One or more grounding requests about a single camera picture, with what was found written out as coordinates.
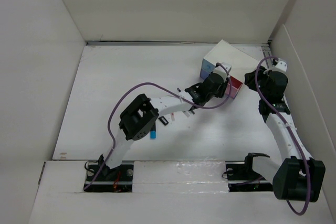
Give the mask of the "blue drawer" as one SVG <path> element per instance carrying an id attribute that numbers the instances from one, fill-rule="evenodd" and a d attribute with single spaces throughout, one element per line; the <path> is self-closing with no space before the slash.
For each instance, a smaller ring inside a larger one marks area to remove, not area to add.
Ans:
<path id="1" fill-rule="evenodd" d="M 215 69 L 216 65 L 209 62 L 206 59 L 202 60 L 202 64 L 201 64 L 201 70 L 200 70 L 200 78 L 201 79 L 206 79 L 210 73 Z"/>

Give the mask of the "pink drawer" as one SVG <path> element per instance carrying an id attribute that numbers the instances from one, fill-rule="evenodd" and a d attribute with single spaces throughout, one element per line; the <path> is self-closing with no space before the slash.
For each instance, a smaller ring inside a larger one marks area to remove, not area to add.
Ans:
<path id="1" fill-rule="evenodd" d="M 225 94 L 228 95 L 230 98 L 235 99 L 241 87 L 243 86 L 243 83 L 232 76 L 230 77 L 230 79 L 232 85 L 230 85 L 229 83 L 227 84 Z"/>

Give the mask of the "white drawer organizer box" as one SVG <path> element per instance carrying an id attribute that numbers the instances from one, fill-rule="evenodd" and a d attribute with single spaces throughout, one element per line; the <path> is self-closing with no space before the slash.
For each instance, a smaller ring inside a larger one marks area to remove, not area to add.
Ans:
<path id="1" fill-rule="evenodd" d="M 224 40 L 221 40 L 213 49 L 211 49 L 203 59 L 206 59 L 215 65 L 218 62 L 230 64 L 232 69 L 229 75 L 241 81 L 243 84 L 245 81 L 244 75 L 255 70 L 259 64 L 257 59 L 254 59 Z"/>

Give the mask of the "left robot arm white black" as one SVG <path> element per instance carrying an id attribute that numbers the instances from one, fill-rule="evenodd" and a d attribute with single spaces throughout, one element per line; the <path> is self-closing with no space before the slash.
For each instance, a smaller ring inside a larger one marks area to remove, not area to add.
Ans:
<path id="1" fill-rule="evenodd" d="M 127 91 L 118 101 L 108 119 L 108 132 L 112 137 L 110 151 L 102 154 L 99 159 L 99 174 L 105 180 L 112 180 L 117 175 L 117 167 L 131 145 L 147 136 L 154 127 L 156 120 L 162 116 L 189 112 L 195 109 L 215 109 L 223 105 L 220 103 L 212 107 L 205 104 L 212 98 L 222 98 L 227 85 L 231 83 L 230 76 L 212 72 L 203 82 L 199 82 L 177 94 L 151 82 L 138 84 Z M 122 100 L 133 90 L 141 86 L 155 86 L 169 93 L 161 98 L 148 98 L 144 93 L 139 94 L 120 114 L 117 135 L 113 135 L 111 121 L 117 107 Z"/>

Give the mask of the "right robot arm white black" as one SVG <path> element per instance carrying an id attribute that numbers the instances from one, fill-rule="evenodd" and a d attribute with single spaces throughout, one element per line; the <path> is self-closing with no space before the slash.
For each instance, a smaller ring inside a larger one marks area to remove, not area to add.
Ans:
<path id="1" fill-rule="evenodd" d="M 296 132 L 290 110 L 284 100 L 287 76 L 260 67 L 245 74 L 244 84 L 264 96 L 259 100 L 259 113 L 271 130 L 279 148 L 282 163 L 266 161 L 266 154 L 243 165 L 243 173 L 254 179 L 258 175 L 272 184 L 277 199 L 316 202 L 319 198 L 326 167 L 305 149 Z"/>

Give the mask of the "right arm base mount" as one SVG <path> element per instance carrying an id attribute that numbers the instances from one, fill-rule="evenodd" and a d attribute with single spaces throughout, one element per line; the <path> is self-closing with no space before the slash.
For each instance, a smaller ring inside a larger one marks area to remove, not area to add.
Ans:
<path id="1" fill-rule="evenodd" d="M 258 157 L 270 158 L 263 153 L 248 153 L 243 161 L 225 162 L 222 178 L 227 180 L 230 193 L 273 191 L 271 183 L 253 170 Z"/>

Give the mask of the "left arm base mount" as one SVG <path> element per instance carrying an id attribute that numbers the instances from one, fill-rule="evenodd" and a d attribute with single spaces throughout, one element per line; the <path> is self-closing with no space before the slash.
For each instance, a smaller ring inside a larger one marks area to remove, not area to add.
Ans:
<path id="1" fill-rule="evenodd" d="M 88 186 L 99 169 L 97 162 L 85 163 L 86 180 L 83 190 L 88 193 L 131 193 L 133 185 L 134 163 L 126 162 L 108 171 L 100 172 L 96 180 Z"/>

